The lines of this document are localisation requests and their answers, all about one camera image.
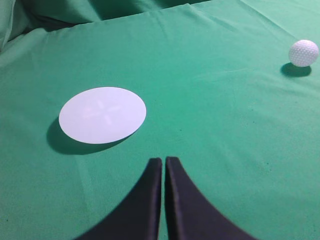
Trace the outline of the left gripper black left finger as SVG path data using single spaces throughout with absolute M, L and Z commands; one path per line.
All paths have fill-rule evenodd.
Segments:
M 161 216 L 162 160 L 151 158 L 116 208 L 78 240 L 157 240 Z

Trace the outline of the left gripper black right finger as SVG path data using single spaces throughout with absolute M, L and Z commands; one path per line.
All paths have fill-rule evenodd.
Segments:
M 178 157 L 165 160 L 165 214 L 170 240 L 254 240 L 199 191 Z

